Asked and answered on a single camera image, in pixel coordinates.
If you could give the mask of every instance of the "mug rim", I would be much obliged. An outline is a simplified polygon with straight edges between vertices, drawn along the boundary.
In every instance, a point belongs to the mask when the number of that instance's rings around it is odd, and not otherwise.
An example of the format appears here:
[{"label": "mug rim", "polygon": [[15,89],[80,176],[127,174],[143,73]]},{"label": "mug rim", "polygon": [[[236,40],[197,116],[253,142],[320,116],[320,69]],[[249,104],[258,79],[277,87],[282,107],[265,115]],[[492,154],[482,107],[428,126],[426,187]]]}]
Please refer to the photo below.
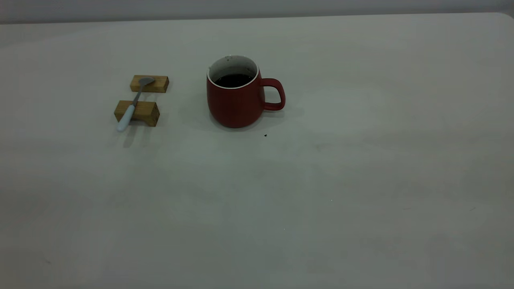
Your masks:
[{"label": "mug rim", "polygon": [[[214,81],[212,81],[212,79],[211,79],[211,76],[209,75],[209,72],[211,72],[211,67],[212,67],[212,65],[213,65],[214,63],[216,63],[216,62],[220,61],[221,59],[225,59],[226,57],[242,57],[242,58],[246,58],[246,59],[248,59],[249,61],[251,61],[251,62],[252,62],[252,63],[257,67],[257,71],[255,72],[255,76],[253,77],[253,79],[252,79],[250,82],[248,82],[247,84],[245,84],[245,85],[241,85],[241,86],[238,86],[238,87],[223,87],[223,86],[219,86],[219,85],[217,85],[216,83],[214,83]],[[257,77],[259,76],[259,73],[260,73],[259,66],[257,65],[257,63],[255,63],[255,61],[254,61],[253,59],[251,59],[251,58],[249,58],[249,57],[247,57],[247,56],[244,56],[244,55],[232,55],[232,54],[230,54],[230,55],[227,55],[227,56],[223,56],[222,58],[220,58],[220,59],[218,59],[218,60],[214,61],[214,62],[211,64],[211,66],[209,66],[209,68],[207,68],[207,79],[209,80],[209,82],[210,82],[212,85],[214,85],[214,86],[216,86],[216,87],[219,87],[219,88],[222,88],[222,89],[239,89],[239,88],[243,88],[243,87],[245,87],[245,86],[250,85],[251,83],[253,83],[253,82],[257,79]]]}]

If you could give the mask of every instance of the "mug handle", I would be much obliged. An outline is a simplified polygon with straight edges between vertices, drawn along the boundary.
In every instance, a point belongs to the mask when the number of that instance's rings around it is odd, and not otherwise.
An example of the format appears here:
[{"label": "mug handle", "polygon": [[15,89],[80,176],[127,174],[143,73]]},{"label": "mug handle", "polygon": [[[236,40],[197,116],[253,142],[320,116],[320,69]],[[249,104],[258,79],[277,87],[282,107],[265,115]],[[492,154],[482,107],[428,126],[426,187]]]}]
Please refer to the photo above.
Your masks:
[{"label": "mug handle", "polygon": [[286,104],[286,94],[284,93],[284,88],[280,81],[273,78],[263,78],[261,80],[261,86],[271,86],[276,88],[280,94],[280,103],[264,103],[264,109],[267,111],[279,111],[284,108]]}]

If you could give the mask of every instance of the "wooden block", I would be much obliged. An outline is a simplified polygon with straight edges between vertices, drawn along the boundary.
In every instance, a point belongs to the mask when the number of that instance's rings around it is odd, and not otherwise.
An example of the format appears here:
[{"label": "wooden block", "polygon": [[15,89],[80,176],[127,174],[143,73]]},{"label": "wooden block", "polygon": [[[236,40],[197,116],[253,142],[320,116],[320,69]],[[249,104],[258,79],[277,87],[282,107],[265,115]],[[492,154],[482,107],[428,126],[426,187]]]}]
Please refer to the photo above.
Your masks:
[{"label": "wooden block", "polygon": [[[129,105],[131,105],[131,103],[131,100],[120,100],[120,102],[118,102],[118,106],[114,110],[114,115],[116,116],[118,122],[123,117],[125,111]],[[159,109],[157,108],[157,103],[152,101],[138,101],[131,120],[142,120],[146,122],[148,126],[154,127],[157,125],[159,116],[160,113]]]},{"label": "wooden block", "polygon": [[130,83],[130,89],[133,92],[139,91],[139,80],[143,77],[152,77],[155,79],[154,82],[145,85],[143,87],[144,92],[149,93],[165,93],[168,89],[168,85],[170,84],[170,80],[167,76],[155,76],[155,75],[134,75],[132,82]]}]

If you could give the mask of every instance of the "red mug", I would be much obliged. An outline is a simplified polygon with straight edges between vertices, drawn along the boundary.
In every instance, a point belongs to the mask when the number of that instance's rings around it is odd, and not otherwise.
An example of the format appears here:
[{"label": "red mug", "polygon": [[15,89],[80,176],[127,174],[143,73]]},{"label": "red mug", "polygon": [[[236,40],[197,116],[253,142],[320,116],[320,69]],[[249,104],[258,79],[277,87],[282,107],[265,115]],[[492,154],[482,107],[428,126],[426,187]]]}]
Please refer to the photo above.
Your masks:
[{"label": "red mug", "polygon": [[[215,82],[228,75],[246,75],[252,80],[238,87],[223,87]],[[264,87],[279,91],[280,103],[264,100]],[[230,55],[214,62],[207,70],[207,103],[212,116],[229,128],[242,128],[254,123],[264,110],[284,108],[286,96],[282,84],[273,78],[262,78],[257,64],[245,56]]]}]

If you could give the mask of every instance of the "white wall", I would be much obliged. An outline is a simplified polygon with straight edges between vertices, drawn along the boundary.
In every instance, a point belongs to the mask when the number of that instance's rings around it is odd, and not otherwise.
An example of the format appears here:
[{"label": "white wall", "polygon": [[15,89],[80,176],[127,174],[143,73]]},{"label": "white wall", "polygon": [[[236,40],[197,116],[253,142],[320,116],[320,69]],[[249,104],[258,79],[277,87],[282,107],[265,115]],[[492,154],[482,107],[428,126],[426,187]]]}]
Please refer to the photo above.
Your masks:
[{"label": "white wall", "polygon": [[0,23],[500,11],[514,0],[3,0]]}]

